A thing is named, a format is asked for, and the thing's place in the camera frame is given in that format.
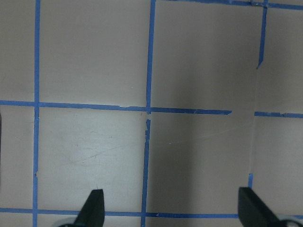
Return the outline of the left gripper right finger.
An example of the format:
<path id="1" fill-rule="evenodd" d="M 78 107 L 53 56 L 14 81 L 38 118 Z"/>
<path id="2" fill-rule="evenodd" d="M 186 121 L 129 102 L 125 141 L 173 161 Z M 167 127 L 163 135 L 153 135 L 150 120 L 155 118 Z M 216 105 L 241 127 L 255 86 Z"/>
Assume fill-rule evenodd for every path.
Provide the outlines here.
<path id="1" fill-rule="evenodd" d="M 238 189 L 238 217 L 244 227 L 301 227 L 292 216 L 279 216 L 249 187 Z"/>

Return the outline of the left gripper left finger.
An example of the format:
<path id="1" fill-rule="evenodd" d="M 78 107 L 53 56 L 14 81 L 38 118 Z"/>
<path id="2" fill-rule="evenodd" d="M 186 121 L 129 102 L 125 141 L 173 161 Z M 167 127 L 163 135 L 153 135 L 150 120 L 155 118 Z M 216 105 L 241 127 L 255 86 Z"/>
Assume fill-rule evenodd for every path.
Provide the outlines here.
<path id="1" fill-rule="evenodd" d="M 92 190 L 72 223 L 53 224 L 54 227 L 102 227 L 105 222 L 104 192 Z"/>

